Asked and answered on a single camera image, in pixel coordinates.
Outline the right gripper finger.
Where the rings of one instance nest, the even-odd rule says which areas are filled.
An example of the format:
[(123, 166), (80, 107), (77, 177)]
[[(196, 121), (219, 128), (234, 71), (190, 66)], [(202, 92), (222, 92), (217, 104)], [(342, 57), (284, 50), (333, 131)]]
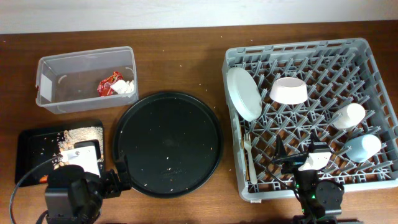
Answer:
[(328, 144), (324, 141), (321, 141), (318, 137), (318, 134), (315, 129), (311, 130), (310, 135), (311, 145), (312, 146), (327, 146)]
[(274, 159), (275, 160), (282, 159), (285, 156), (286, 156), (286, 151), (285, 151), (284, 143), (282, 141), (282, 138), (279, 135), (277, 135)]

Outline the white plastic fork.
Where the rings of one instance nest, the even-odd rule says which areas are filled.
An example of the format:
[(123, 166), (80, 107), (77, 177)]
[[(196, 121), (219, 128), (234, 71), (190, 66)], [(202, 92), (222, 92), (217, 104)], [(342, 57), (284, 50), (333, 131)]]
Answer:
[(244, 135), (244, 142), (243, 146), (244, 149), (246, 150), (248, 154), (248, 168), (249, 168), (249, 179), (253, 185), (257, 184), (257, 175), (256, 175), (256, 170), (254, 167), (254, 161), (252, 157), (252, 142), (251, 142), (251, 137), (249, 133), (246, 133)]

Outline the white cup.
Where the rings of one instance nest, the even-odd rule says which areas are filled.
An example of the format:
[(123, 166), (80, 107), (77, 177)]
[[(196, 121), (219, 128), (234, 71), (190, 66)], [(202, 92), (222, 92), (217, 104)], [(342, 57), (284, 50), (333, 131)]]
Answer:
[(366, 110), (358, 103), (350, 103), (333, 114), (332, 125), (337, 129), (348, 129), (358, 125), (365, 117)]

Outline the blue cup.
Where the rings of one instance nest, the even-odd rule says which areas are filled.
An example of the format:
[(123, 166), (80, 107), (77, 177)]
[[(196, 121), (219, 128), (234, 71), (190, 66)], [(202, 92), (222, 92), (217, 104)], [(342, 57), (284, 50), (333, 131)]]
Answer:
[(350, 150), (346, 152), (347, 157), (354, 162), (364, 162), (379, 152), (382, 147), (381, 140), (372, 134), (365, 134), (350, 139), (345, 143)]

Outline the white bowl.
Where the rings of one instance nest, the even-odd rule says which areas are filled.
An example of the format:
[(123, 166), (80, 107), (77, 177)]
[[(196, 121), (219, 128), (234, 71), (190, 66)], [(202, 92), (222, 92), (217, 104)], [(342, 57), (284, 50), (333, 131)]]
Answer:
[(270, 98), (280, 104), (297, 105), (308, 100), (307, 85), (299, 78), (277, 79), (271, 88)]

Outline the rice and food scraps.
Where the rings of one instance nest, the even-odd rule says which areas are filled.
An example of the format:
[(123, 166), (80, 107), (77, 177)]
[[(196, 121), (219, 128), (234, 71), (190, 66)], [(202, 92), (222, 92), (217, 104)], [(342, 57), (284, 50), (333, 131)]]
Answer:
[(99, 156), (97, 158), (98, 167), (100, 171), (104, 169), (103, 128), (101, 126), (64, 130), (62, 134), (62, 137), (59, 135), (57, 138), (58, 154), (63, 151), (74, 149), (74, 145), (78, 142), (97, 140), (99, 143)]

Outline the orange carrot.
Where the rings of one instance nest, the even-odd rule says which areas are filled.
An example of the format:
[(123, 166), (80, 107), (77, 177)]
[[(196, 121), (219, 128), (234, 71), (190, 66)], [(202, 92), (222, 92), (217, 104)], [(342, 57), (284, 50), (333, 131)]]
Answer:
[(47, 179), (48, 179), (48, 176), (45, 175), (45, 176), (43, 176), (43, 177), (40, 178), (39, 182), (40, 182), (41, 184), (45, 184), (45, 183), (47, 183)]

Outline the white tissue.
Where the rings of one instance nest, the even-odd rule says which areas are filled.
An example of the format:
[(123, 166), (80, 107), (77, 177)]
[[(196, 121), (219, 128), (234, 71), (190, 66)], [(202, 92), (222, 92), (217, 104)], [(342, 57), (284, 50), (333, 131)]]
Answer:
[(135, 90), (134, 81), (118, 80), (115, 84), (111, 85), (111, 89), (119, 95), (132, 93)]

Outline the red snack wrapper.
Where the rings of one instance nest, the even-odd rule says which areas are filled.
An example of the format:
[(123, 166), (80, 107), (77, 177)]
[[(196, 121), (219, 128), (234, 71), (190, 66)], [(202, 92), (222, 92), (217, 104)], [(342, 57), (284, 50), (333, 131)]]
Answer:
[(124, 79), (124, 77), (122, 76), (121, 73), (119, 73), (118, 71), (114, 71), (110, 77), (100, 81), (100, 83), (97, 87), (97, 92), (98, 92), (99, 96), (103, 97), (103, 96), (112, 95), (114, 93), (114, 90), (111, 88), (111, 85), (113, 85), (117, 81), (123, 80), (123, 79)]

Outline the wooden chopstick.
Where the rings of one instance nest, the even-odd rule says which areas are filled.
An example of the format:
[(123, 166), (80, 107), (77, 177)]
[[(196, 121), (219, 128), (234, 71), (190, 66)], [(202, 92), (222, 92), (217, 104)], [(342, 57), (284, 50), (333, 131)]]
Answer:
[(246, 179), (246, 182), (249, 182), (249, 171), (248, 171), (248, 162), (247, 162), (247, 159), (246, 159), (246, 150), (245, 150), (245, 148), (244, 148), (244, 137), (242, 137), (242, 140), (241, 140), (241, 146), (242, 146), (242, 155), (243, 155), (243, 160), (244, 160), (244, 174), (245, 174), (245, 179)]

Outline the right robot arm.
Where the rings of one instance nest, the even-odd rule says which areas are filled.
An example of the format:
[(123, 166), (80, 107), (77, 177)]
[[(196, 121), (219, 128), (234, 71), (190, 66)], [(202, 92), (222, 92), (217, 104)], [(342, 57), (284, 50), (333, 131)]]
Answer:
[(280, 136), (276, 137), (276, 150), (272, 164), (281, 165), (282, 174), (292, 174), (302, 215), (293, 217), (293, 223), (338, 223), (345, 188), (333, 180), (321, 180), (318, 171), (330, 160), (331, 149), (315, 133), (310, 135), (306, 151), (288, 155)]

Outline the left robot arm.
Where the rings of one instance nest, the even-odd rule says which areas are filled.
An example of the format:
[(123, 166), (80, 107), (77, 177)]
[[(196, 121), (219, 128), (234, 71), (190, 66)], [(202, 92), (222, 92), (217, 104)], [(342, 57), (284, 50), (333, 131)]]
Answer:
[(54, 170), (45, 189), (47, 210), (37, 223), (91, 224), (101, 215), (103, 200), (115, 198), (132, 189), (127, 157), (115, 162), (116, 170), (101, 175), (84, 171), (81, 166), (67, 165)]

